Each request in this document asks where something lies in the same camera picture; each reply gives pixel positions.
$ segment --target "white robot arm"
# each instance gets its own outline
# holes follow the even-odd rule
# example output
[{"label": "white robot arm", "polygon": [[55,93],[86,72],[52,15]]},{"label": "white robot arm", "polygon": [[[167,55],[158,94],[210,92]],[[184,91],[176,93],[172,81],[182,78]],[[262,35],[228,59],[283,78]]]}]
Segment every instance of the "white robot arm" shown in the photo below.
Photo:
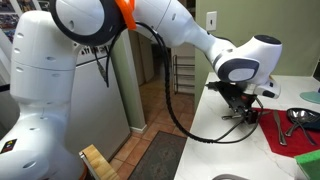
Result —
[{"label": "white robot arm", "polygon": [[[246,82],[248,86],[245,91],[250,94],[272,98],[279,96],[279,86],[269,78],[282,51],[279,40],[257,35],[236,48],[231,42],[214,37],[199,27],[176,0],[136,0],[135,4],[124,0],[92,0],[84,3],[52,0],[51,13],[58,27],[69,38],[81,44],[100,45],[112,39],[123,23],[128,23],[122,19],[122,9],[120,12],[114,8],[121,1],[132,5],[132,19],[152,27],[168,47],[187,42],[204,52],[222,81]],[[135,30],[153,39],[143,27],[138,26]]]},{"label": "white robot arm", "polygon": [[[222,81],[245,83],[251,94],[279,95],[269,75],[282,46],[272,37],[255,36],[236,48],[199,27],[177,0],[50,0],[50,4],[51,14],[24,13],[16,29],[10,93],[21,112],[0,141],[1,179],[81,178],[84,166],[64,147],[81,49],[74,41],[90,46],[110,43],[123,25],[135,28],[130,19],[148,24],[168,47],[194,44]],[[135,30],[153,39],[142,27]]]}]

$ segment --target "black wire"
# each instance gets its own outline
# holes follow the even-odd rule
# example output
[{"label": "black wire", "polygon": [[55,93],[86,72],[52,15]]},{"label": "black wire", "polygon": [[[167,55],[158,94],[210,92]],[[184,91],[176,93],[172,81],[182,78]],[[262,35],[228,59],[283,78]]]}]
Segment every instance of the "black wire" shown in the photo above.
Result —
[{"label": "black wire", "polygon": [[243,141],[245,140],[246,138],[248,138],[255,130],[256,128],[258,127],[259,125],[259,122],[261,120],[261,116],[262,116],[262,112],[263,112],[263,106],[262,104],[260,103],[259,101],[259,105],[261,107],[261,113],[257,119],[257,122],[255,124],[255,126],[252,128],[252,130],[247,134],[245,135],[244,137],[242,137],[241,139],[238,139],[238,140],[235,140],[235,141],[226,141],[226,142],[221,142],[220,140],[224,137],[226,137],[233,129],[235,129],[238,125],[235,125],[233,128],[231,128],[227,133],[225,133],[224,135],[222,135],[220,138],[218,139],[206,139],[206,138],[201,138],[201,137],[198,137],[192,133],[190,133],[189,131],[187,131],[185,128],[183,128],[183,126],[179,123],[179,121],[177,120],[174,112],[173,112],[173,109],[172,109],[172,105],[171,105],[171,97],[170,97],[170,70],[169,70],[169,55],[168,55],[168,52],[166,50],[166,45],[165,45],[165,42],[163,41],[162,37],[156,32],[154,31],[152,28],[150,28],[148,25],[142,23],[142,22],[136,22],[136,24],[146,28],[147,30],[149,30],[152,35],[154,36],[154,38],[156,39],[156,41],[158,42],[158,44],[160,45],[160,48],[161,48],[161,51],[163,53],[163,55],[165,56],[164,57],[164,66],[165,66],[165,94],[166,94],[166,103],[167,103],[167,108],[168,108],[168,111],[169,111],[169,114],[171,116],[171,119],[173,120],[173,122],[176,124],[176,126],[179,128],[179,130],[181,132],[183,132],[185,135],[187,135],[188,137],[196,140],[196,141],[199,141],[199,142],[203,142],[203,143],[218,143],[218,144],[231,144],[231,143],[237,143],[237,142],[240,142],[240,141]]},{"label": "black wire", "polygon": [[108,52],[108,56],[107,56],[107,61],[106,61],[106,79],[108,81],[108,87],[109,87],[109,73],[108,73],[108,70],[109,70],[109,62],[110,62],[110,56],[111,56],[111,52],[113,50],[113,47],[114,45],[116,44],[117,40],[119,39],[121,33],[127,29],[127,26],[126,25],[123,25],[117,32],[117,34],[114,36],[112,42],[111,42],[111,45],[110,45],[110,48],[109,48],[109,51],[107,51],[107,47],[105,47],[105,50]]},{"label": "black wire", "polygon": [[[98,68],[99,68],[99,71],[100,71],[100,74],[101,76],[103,77],[103,80],[106,82],[106,85],[107,87],[109,88],[109,62],[110,62],[110,56],[111,56],[111,51],[115,45],[115,43],[117,42],[118,38],[120,37],[121,33],[127,29],[127,27],[125,25],[123,25],[119,30],[118,32],[115,34],[112,42],[111,42],[111,45],[110,45],[110,50],[108,51],[108,48],[106,46],[104,46],[103,48],[105,49],[106,51],[106,56],[103,56],[103,57],[100,57],[98,58],[97,56],[97,52],[96,52],[96,47],[91,47],[91,49],[93,49],[93,52],[94,52],[94,56],[95,56],[95,60],[97,62],[97,65],[98,65]],[[107,58],[106,60],[106,66],[105,66],[105,69],[103,68],[103,66],[101,65],[99,59],[103,59],[103,58]]]}]

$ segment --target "tile floor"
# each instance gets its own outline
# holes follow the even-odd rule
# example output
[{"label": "tile floor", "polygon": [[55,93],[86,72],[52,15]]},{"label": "tile floor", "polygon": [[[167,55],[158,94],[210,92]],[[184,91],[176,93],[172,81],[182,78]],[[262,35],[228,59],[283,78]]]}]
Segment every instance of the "tile floor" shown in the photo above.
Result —
[{"label": "tile floor", "polygon": [[[127,179],[130,176],[158,131],[184,136],[174,125],[166,109],[163,79],[160,73],[147,84],[140,86],[141,101],[148,129],[144,134],[132,133],[110,162],[121,179]],[[194,96],[171,92],[171,99],[174,113],[179,122],[184,128],[190,130],[194,118]]]}]

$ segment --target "white table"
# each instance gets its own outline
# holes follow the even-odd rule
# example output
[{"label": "white table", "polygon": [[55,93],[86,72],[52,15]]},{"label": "white table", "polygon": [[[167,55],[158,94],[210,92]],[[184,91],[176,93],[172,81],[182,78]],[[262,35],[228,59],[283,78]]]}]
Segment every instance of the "white table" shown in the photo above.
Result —
[{"label": "white table", "polygon": [[[304,101],[301,92],[317,91],[320,83],[312,77],[273,76],[281,84],[278,99],[259,97],[265,108],[287,110],[303,107],[320,112],[320,105]],[[218,81],[214,73],[207,79]],[[227,103],[218,92],[204,89],[191,133],[216,139],[229,130],[234,121],[223,121],[221,116],[231,115]],[[243,124],[225,140],[236,140],[250,131],[252,126]],[[233,174],[246,179],[287,180],[306,179],[295,159],[272,153],[260,128],[246,140],[236,144],[205,144],[188,138],[175,179],[205,180],[221,174]]]}]

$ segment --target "doormat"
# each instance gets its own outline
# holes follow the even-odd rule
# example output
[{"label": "doormat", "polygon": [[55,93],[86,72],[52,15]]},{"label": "doormat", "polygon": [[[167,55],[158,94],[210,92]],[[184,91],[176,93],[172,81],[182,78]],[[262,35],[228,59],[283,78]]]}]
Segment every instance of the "doormat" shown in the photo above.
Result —
[{"label": "doormat", "polygon": [[129,179],[174,179],[186,140],[159,131]]}]

